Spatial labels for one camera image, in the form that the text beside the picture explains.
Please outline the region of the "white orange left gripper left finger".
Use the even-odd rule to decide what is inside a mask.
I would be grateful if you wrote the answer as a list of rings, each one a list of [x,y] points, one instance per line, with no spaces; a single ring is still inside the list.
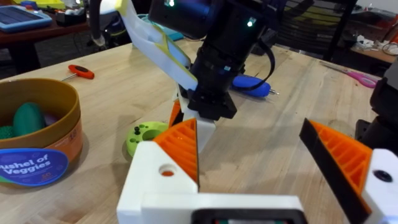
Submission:
[[[197,121],[138,144],[116,209],[119,223],[190,223],[198,192]]]

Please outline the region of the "finger of the white orange right gripper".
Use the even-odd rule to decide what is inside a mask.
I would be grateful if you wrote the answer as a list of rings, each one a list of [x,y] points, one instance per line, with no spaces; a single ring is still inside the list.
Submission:
[[[170,114],[169,127],[171,128],[172,126],[182,122],[183,116],[184,113],[181,110],[180,101],[175,100]]]
[[[211,119],[200,117],[197,111],[188,109],[185,112],[185,119],[195,118],[197,121],[197,145],[198,153],[201,153],[207,142],[215,132],[216,124]]]

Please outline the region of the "white orange left gripper right finger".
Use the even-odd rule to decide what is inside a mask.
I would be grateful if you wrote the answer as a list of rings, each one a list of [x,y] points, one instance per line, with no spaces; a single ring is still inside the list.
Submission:
[[[348,223],[397,223],[397,156],[313,120],[300,139],[332,189]]]

